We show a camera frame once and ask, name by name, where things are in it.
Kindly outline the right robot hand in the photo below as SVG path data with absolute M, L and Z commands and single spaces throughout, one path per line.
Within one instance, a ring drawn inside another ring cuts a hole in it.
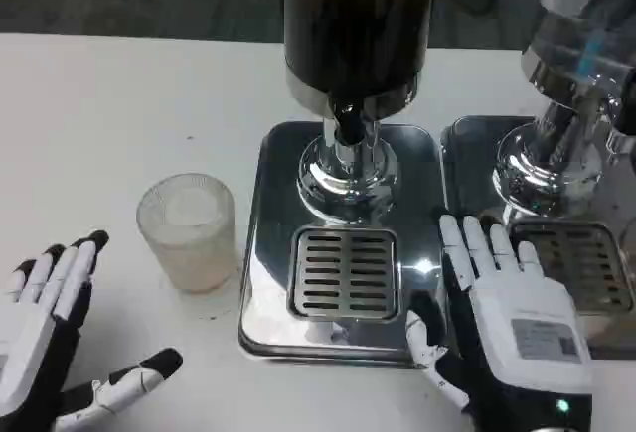
M 499 224 L 439 215 L 445 310 L 412 293 L 414 365 L 478 431 L 588 431 L 592 366 L 566 288 Z

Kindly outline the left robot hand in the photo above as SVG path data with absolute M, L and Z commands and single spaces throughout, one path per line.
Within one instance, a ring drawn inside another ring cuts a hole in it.
M 85 431 L 133 405 L 183 364 L 166 348 L 133 366 L 65 389 L 92 295 L 92 274 L 109 241 L 96 230 L 54 244 L 1 277 L 1 428 Z

